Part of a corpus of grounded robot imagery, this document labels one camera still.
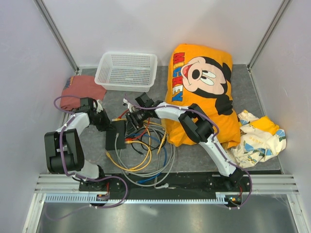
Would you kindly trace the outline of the black network switch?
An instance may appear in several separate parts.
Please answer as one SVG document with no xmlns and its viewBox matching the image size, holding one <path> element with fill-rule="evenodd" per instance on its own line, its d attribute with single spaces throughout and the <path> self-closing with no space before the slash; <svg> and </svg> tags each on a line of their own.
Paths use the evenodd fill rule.
<svg viewBox="0 0 311 233">
<path fill-rule="evenodd" d="M 126 122 L 124 120 L 111 122 L 110 129 L 106 131 L 105 149 L 107 151 L 125 149 L 125 133 Z"/>
</svg>

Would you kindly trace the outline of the white plastic basket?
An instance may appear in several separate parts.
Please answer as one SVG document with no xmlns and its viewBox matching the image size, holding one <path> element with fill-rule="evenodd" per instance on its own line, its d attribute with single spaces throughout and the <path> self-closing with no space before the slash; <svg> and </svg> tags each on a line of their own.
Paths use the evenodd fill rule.
<svg viewBox="0 0 311 233">
<path fill-rule="evenodd" d="M 94 82 L 106 90 L 148 92 L 154 85 L 157 56 L 150 53 L 106 52 Z"/>
</svg>

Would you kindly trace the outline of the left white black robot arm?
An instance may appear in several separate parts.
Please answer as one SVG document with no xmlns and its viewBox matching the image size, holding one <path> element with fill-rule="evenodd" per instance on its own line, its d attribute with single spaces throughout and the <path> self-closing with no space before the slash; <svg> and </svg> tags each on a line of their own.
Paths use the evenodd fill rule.
<svg viewBox="0 0 311 233">
<path fill-rule="evenodd" d="M 76 98 L 80 105 L 72 110 L 65 110 L 56 104 L 63 98 Z M 54 100 L 54 106 L 69 114 L 69 119 L 62 127 L 44 135 L 47 169 L 51 174 L 64 174 L 68 177 L 76 177 L 89 184 L 96 191 L 105 189 L 107 180 L 103 169 L 96 164 L 87 161 L 80 142 L 80 135 L 85 128 L 93 125 L 100 132 L 113 129 L 113 125 L 101 100 L 90 97 L 64 95 Z"/>
</svg>

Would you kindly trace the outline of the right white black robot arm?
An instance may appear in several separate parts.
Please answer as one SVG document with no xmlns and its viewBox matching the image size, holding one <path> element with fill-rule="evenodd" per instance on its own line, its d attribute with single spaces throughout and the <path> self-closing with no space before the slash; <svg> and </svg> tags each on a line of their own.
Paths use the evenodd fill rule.
<svg viewBox="0 0 311 233">
<path fill-rule="evenodd" d="M 163 101 L 153 101 L 146 93 L 136 98 L 137 104 L 132 103 L 127 96 L 123 104 L 127 105 L 130 113 L 127 119 L 135 128 L 140 128 L 148 118 L 168 119 L 179 122 L 187 137 L 199 144 L 212 158 L 222 177 L 223 187 L 234 191 L 240 186 L 243 171 L 229 158 L 219 142 L 218 126 L 197 105 L 178 106 Z"/>
</svg>

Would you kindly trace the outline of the folded red shirt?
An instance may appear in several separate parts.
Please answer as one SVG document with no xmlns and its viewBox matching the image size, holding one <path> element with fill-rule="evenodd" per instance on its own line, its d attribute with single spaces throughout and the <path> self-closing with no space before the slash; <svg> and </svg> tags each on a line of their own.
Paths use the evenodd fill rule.
<svg viewBox="0 0 311 233">
<path fill-rule="evenodd" d="M 62 96 L 71 95 L 79 98 L 93 98 L 103 100 L 106 89 L 95 83 L 95 78 L 89 75 L 79 75 L 70 77 L 62 91 Z M 80 106 L 80 101 L 75 97 L 64 97 L 60 100 L 60 107 L 66 111 L 71 111 Z"/>
</svg>

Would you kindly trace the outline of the orange Mickey Mouse shirt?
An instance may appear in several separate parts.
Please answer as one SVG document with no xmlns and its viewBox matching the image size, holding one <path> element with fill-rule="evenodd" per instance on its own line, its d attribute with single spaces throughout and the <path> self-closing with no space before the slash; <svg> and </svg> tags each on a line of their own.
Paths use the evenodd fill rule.
<svg viewBox="0 0 311 233">
<path fill-rule="evenodd" d="M 241 141 L 231 95 L 232 66 L 228 52 L 180 44 L 169 62 L 165 97 L 165 102 L 172 105 L 197 104 L 219 128 L 217 138 L 226 149 Z"/>
</svg>

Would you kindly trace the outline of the cream patterned cloth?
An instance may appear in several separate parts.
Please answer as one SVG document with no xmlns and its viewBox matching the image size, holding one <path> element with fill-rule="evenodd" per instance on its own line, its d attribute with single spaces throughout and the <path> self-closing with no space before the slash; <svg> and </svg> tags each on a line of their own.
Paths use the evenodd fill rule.
<svg viewBox="0 0 311 233">
<path fill-rule="evenodd" d="M 268 116 L 256 117 L 247 110 L 238 114 L 241 141 L 226 150 L 240 167 L 249 168 L 279 155 L 286 148 L 286 134 Z"/>
</svg>

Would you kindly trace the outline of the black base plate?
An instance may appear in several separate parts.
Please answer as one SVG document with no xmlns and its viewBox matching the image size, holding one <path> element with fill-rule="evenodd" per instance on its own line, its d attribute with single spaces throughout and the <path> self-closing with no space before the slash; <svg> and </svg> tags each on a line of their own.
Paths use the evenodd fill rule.
<svg viewBox="0 0 311 233">
<path fill-rule="evenodd" d="M 194 190 L 215 192 L 248 192 L 251 182 L 245 173 L 225 177 L 218 172 L 172 172 L 162 173 L 155 178 L 143 178 L 132 174 L 117 174 L 124 179 L 129 191 L 152 189 Z"/>
</svg>

